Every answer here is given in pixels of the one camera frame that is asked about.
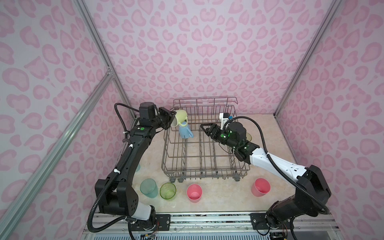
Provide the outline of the light green ceramic mug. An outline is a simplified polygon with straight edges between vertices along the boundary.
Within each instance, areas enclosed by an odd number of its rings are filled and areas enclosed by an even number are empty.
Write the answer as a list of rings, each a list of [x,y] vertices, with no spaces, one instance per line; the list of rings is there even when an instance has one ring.
[[[188,124],[188,114],[185,110],[175,110],[176,114],[171,123],[171,127],[175,128],[177,126],[186,127]]]

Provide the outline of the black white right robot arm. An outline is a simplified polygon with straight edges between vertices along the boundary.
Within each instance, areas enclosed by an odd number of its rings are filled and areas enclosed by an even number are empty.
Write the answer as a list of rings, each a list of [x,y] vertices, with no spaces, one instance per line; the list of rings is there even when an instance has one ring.
[[[245,127],[235,120],[223,126],[201,124],[200,128],[215,142],[232,149],[239,161],[262,168],[295,187],[294,195],[273,203],[267,210],[265,221],[269,227],[277,229],[291,218],[302,215],[330,214],[326,204],[332,193],[320,168],[297,165],[271,154],[264,139],[262,146],[247,140]]]

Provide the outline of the light blue ceramic mug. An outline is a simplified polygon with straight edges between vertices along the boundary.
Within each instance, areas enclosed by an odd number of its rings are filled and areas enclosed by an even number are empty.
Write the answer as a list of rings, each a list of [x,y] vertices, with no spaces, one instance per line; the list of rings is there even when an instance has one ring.
[[[186,125],[185,127],[179,126],[179,135],[182,139],[194,137],[194,133],[191,131],[189,125]]]

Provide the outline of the teal textured plastic cup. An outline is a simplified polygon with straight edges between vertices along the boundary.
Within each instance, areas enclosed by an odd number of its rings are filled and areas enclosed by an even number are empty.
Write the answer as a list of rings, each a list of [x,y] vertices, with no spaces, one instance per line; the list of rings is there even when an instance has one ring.
[[[141,169],[141,165],[140,164],[138,164],[137,165],[137,167],[136,167],[136,170],[135,170],[135,172],[137,173],[139,170]]]

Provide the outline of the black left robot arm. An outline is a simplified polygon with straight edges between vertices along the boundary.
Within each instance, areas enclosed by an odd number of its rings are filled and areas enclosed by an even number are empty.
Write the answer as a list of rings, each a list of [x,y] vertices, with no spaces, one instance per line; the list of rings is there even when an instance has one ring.
[[[155,210],[139,201],[132,186],[133,178],[157,129],[169,129],[176,112],[157,108],[152,102],[141,103],[138,112],[138,120],[128,132],[127,146],[116,167],[106,179],[99,179],[95,185],[97,200],[93,209],[99,209],[102,214],[148,221]]]

